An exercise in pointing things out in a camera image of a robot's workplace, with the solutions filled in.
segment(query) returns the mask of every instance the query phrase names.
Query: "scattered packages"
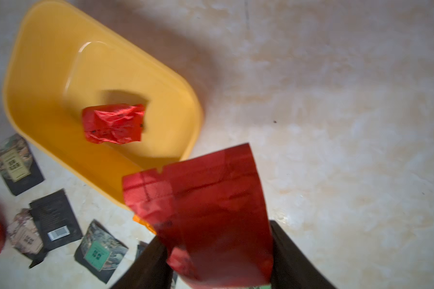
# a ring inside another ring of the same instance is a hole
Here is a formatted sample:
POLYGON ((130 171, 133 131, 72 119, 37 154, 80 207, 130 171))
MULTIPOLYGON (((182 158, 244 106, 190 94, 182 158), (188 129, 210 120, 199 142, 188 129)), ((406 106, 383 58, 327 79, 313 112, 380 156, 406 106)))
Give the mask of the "scattered packages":
POLYGON ((7 232, 12 246, 32 260, 29 268, 43 261, 47 251, 43 248, 42 239, 29 209, 22 209, 14 217, 13 222, 7 228, 7 232))
POLYGON ((29 205, 46 250, 51 251, 82 238, 81 228, 63 189, 29 205))
POLYGON ((22 136, 15 134, 0 144, 0 175, 15 196, 44 178, 22 136))
POLYGON ((93 220, 75 251, 74 258, 98 279, 108 283, 127 250, 127 246, 93 220))

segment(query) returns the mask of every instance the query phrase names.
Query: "green label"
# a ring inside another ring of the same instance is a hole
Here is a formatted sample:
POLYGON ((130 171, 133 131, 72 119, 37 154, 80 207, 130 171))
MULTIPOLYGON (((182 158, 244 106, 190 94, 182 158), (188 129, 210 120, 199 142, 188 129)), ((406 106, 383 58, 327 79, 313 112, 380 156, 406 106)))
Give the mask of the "green label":
POLYGON ((85 255, 85 260, 95 267, 95 269, 101 271, 110 254, 111 252, 98 243, 98 241, 93 241, 92 246, 85 255))

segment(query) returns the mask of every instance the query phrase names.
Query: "beige tile floor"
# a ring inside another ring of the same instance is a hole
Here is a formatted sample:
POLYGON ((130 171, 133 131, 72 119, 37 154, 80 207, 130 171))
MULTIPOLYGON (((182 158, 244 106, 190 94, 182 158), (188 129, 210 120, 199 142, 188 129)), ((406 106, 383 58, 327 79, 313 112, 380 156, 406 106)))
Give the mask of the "beige tile floor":
MULTIPOLYGON (((0 90, 32 0, 0 0, 0 90)), ((434 288, 434 0, 78 0, 184 76, 206 112, 198 156, 250 142, 269 215, 338 288, 434 288)), ((0 93, 0 141, 13 133, 0 93)), ((1 288, 108 288, 152 235, 32 147, 81 227, 96 218, 129 252, 108 285, 73 261, 45 265, 7 244, 1 288)))

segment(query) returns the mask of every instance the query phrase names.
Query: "yellow plastic basin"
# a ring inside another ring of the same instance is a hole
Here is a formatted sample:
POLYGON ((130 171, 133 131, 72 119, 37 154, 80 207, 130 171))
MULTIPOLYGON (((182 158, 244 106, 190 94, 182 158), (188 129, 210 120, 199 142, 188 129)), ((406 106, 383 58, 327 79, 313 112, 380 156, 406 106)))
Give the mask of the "yellow plastic basin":
POLYGON ((59 0, 24 17, 3 88, 14 128, 119 206, 121 177, 186 159, 203 113, 190 85, 146 52, 59 0), (146 105, 141 142, 85 140, 81 111, 146 105))

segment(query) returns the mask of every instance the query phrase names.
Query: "barcode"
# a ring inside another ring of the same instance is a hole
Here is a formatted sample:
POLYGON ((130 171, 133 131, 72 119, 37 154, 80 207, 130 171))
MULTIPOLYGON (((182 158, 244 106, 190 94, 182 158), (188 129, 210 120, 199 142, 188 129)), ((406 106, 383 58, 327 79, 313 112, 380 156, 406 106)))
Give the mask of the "barcode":
POLYGON ((69 230, 67 226, 48 232, 48 237, 50 238, 51 241, 54 241, 56 239, 59 239, 67 235, 69 235, 69 230))

